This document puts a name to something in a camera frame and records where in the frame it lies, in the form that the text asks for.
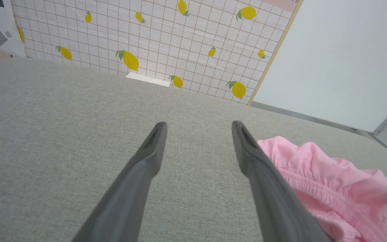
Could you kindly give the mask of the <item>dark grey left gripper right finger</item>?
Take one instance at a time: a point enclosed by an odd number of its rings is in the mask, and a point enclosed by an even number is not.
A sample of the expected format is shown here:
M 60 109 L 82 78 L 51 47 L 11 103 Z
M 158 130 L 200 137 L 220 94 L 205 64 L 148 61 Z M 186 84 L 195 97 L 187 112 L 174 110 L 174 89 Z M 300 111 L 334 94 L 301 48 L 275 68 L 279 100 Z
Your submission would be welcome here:
M 330 242 L 241 121 L 232 122 L 239 167 L 249 179 L 264 242 Z

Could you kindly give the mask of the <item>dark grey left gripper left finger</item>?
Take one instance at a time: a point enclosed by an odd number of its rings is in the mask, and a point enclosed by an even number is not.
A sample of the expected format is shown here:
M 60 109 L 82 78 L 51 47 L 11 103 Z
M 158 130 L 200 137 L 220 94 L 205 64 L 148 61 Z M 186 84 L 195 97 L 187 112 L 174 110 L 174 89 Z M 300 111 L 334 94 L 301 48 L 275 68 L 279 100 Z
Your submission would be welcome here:
M 136 242 L 152 179 L 160 171 L 167 139 L 158 122 L 109 186 L 74 236 L 74 242 Z

